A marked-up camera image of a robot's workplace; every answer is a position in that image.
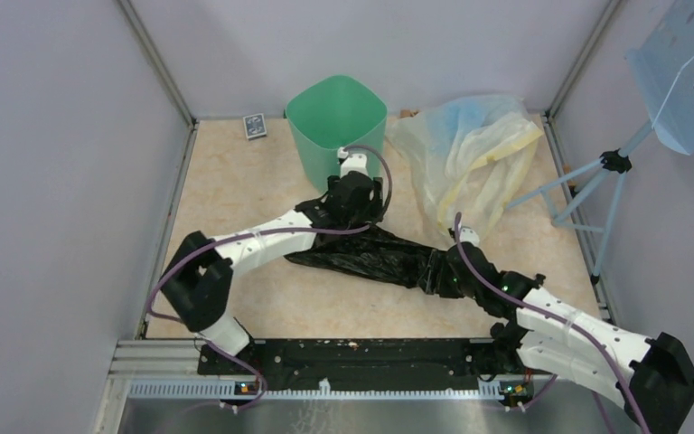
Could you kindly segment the black trash bag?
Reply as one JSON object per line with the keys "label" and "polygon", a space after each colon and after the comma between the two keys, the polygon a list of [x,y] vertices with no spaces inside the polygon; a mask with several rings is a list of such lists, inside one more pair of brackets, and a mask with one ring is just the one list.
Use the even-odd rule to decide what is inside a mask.
{"label": "black trash bag", "polygon": [[310,250],[286,255],[291,263],[385,284],[419,289],[441,298],[462,298],[447,252],[372,226]]}

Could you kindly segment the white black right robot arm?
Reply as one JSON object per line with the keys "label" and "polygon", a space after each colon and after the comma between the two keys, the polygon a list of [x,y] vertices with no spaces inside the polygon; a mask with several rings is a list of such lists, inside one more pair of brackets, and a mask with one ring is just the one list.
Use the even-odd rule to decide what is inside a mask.
{"label": "white black right robot arm", "polygon": [[523,366],[595,392],[646,433],[677,433],[694,405],[694,364],[677,337],[640,335],[572,307],[543,277],[499,271],[471,242],[432,254],[441,297],[470,298],[506,324],[493,359],[507,373]]}

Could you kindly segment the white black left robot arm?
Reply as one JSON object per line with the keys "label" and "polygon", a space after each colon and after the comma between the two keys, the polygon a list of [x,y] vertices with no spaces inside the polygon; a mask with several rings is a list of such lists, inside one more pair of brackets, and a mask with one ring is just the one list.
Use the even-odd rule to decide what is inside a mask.
{"label": "white black left robot arm", "polygon": [[285,255],[368,229],[384,213],[383,181],[351,171],[329,178],[327,191],[275,219],[230,235],[186,236],[156,285],[177,319],[220,348],[220,363],[244,373],[253,363],[250,335],[230,312],[233,280]]}

